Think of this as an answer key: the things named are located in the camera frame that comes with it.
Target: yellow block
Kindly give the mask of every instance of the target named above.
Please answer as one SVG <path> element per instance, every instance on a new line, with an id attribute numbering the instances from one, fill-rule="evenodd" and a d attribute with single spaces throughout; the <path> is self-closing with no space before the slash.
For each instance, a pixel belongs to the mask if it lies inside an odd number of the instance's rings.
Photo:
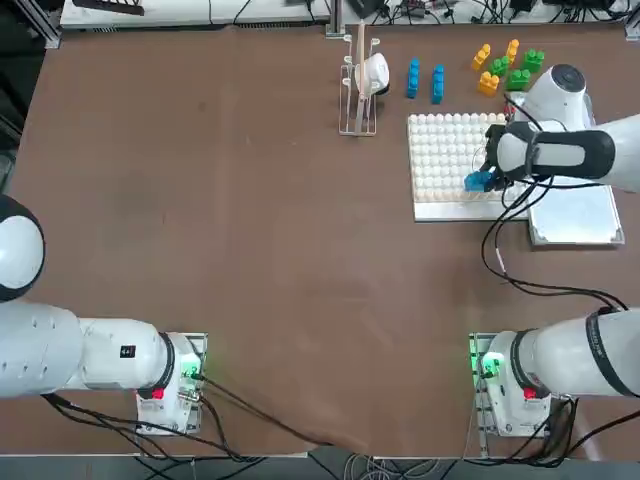
<path id="1" fill-rule="evenodd" d="M 478 81 L 478 91 L 484 93 L 487 97 L 493 97 L 498 90 L 499 84 L 500 77 L 497 75 L 492 77 L 489 72 L 484 72 Z"/>
<path id="2" fill-rule="evenodd" d="M 509 42 L 509 46 L 507 47 L 507 57 L 509 58 L 509 65 L 513 64 L 516 59 L 516 54 L 518 53 L 518 47 L 520 46 L 520 42 L 516 39 L 513 39 Z"/>
<path id="3" fill-rule="evenodd" d="M 473 57 L 473 61 L 471 62 L 471 68 L 473 68 L 476 71 L 480 70 L 480 67 L 482 66 L 484 61 L 487 58 L 489 58 L 490 53 L 491 53 L 491 46 L 488 43 L 485 43 L 482 46 L 482 48 L 478 50 L 478 53 L 476 53 L 476 56 Z"/>

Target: blue lego brick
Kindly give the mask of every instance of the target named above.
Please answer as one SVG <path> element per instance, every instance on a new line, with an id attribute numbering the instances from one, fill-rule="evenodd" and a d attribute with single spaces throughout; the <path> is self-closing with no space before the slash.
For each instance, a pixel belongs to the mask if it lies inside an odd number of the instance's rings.
<path id="1" fill-rule="evenodd" d="M 409 77 L 407 78 L 407 97 L 416 98 L 418 93 L 418 81 L 420 80 L 420 60 L 414 58 L 409 64 Z"/>
<path id="2" fill-rule="evenodd" d="M 491 172 L 471 172 L 464 179 L 466 192 L 484 192 L 484 186 L 491 180 Z"/>
<path id="3" fill-rule="evenodd" d="M 431 83 L 431 103 L 438 105 L 444 97 L 444 66 L 436 65 Z"/>

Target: black label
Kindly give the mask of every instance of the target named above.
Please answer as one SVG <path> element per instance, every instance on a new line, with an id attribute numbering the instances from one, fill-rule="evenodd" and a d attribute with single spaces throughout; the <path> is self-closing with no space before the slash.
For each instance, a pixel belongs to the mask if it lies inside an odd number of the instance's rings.
<path id="1" fill-rule="evenodd" d="M 120 358 L 135 358 L 136 346 L 135 345 L 122 345 L 120 347 Z"/>

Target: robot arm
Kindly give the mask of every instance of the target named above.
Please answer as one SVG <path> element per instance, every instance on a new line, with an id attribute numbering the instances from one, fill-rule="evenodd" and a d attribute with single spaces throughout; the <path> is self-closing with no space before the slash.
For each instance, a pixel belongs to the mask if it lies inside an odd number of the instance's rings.
<path id="1" fill-rule="evenodd" d="M 596 127 L 588 104 L 585 79 L 575 67 L 555 65 L 542 74 L 515 121 L 487 131 L 481 170 L 493 175 L 485 189 L 502 189 L 528 176 L 560 175 L 640 191 L 640 115 Z"/>

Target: green block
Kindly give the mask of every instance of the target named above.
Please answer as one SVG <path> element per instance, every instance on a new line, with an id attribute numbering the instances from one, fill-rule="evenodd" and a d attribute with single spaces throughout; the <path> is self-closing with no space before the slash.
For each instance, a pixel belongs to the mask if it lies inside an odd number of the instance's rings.
<path id="1" fill-rule="evenodd" d="M 530 48 L 527 53 L 524 54 L 520 68 L 522 70 L 529 70 L 531 73 L 537 73 L 540 67 L 542 67 L 542 62 L 544 62 L 544 52 Z"/>
<path id="2" fill-rule="evenodd" d="M 515 91 L 515 90 L 524 90 L 531 80 L 531 73 L 529 70 L 514 70 L 509 74 L 509 79 L 507 80 L 507 90 Z"/>
<path id="3" fill-rule="evenodd" d="M 497 75 L 498 77 L 502 77 L 505 73 L 507 73 L 507 69 L 509 68 L 509 58 L 504 56 L 502 58 L 496 58 L 491 65 L 489 66 L 489 72 L 491 75 Z"/>

